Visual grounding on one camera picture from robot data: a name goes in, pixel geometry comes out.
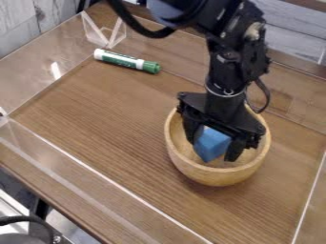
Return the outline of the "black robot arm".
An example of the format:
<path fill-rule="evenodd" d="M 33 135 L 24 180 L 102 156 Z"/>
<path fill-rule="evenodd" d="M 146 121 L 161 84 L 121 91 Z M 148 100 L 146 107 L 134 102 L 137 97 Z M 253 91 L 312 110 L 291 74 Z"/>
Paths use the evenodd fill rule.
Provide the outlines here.
<path fill-rule="evenodd" d="M 265 110 L 247 98 L 268 72 L 263 11 L 249 0 L 148 0 L 154 20 L 176 31 L 196 30 L 209 55 L 204 91 L 177 95 L 187 141 L 203 161 L 235 161 L 265 134 L 255 115 Z"/>

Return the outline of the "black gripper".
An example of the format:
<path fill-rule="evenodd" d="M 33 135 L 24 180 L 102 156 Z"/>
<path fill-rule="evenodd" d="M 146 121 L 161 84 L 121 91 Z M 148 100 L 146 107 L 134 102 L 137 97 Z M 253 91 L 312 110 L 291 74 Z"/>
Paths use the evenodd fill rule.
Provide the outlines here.
<path fill-rule="evenodd" d="M 208 126 L 231 138 L 224 160 L 233 162 L 244 150 L 256 148 L 265 129 L 245 108 L 245 91 L 224 94 L 221 91 L 180 91 L 176 95 L 187 141 L 195 144 L 197 132 Z"/>

